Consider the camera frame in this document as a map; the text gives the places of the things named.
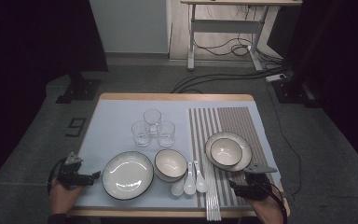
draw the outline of plate on placemat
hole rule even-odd
[[[213,143],[217,140],[221,141],[224,139],[229,139],[229,140],[236,142],[242,149],[242,158],[235,165],[232,165],[232,166],[222,165],[213,159],[212,152],[211,152]],[[243,170],[247,165],[249,165],[249,163],[251,162],[251,159],[252,159],[251,147],[249,146],[249,144],[246,142],[245,139],[243,139],[241,136],[239,136],[235,133],[226,133],[226,132],[214,133],[205,144],[205,153],[206,153],[208,160],[214,166],[216,166],[222,170],[230,171],[230,172],[237,172],[237,171]]]
[[[153,181],[153,163],[144,154],[129,151],[118,154],[103,170],[103,187],[119,200],[144,193]]]

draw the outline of striped placemat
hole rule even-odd
[[[267,165],[267,160],[248,107],[189,108],[191,143],[193,158],[200,162],[200,169],[205,174],[205,144],[210,136],[218,132],[236,133],[245,139],[252,149],[251,163]],[[243,172],[226,172],[213,166],[215,184],[221,208],[250,206],[243,198],[237,197],[228,184],[228,179],[237,184],[246,185]],[[205,194],[197,192],[198,207],[205,207]]]

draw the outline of desk leg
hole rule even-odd
[[[191,23],[190,23],[190,46],[187,53],[187,70],[194,70],[194,28],[193,23],[196,21],[196,5],[192,5]]]
[[[249,54],[251,55],[252,61],[255,65],[256,71],[263,71],[263,67],[259,61],[257,50],[258,41],[260,40],[261,32],[263,31],[264,23],[266,21],[267,13],[269,12],[269,6],[264,7],[263,16],[260,19],[260,22],[257,27],[257,32],[255,33],[255,39],[253,40],[252,46],[248,47]]]

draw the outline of clear glass cup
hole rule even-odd
[[[146,147],[150,144],[150,126],[146,121],[136,121],[132,124],[131,129],[136,145],[138,145],[139,147]]]
[[[162,147],[170,147],[175,142],[175,125],[162,121],[158,126],[158,142]]]
[[[157,109],[149,109],[144,113],[144,120],[150,125],[150,135],[155,136],[161,122],[161,113]]]

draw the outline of human hand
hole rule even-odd
[[[280,198],[277,189],[272,188],[272,193]],[[281,207],[270,196],[263,201],[245,199],[255,210],[257,217],[264,224],[283,224],[283,216]]]
[[[85,187],[76,187],[74,189],[66,189],[60,181],[53,179],[51,181],[50,190],[50,210],[51,214],[66,214],[74,206],[77,197]]]

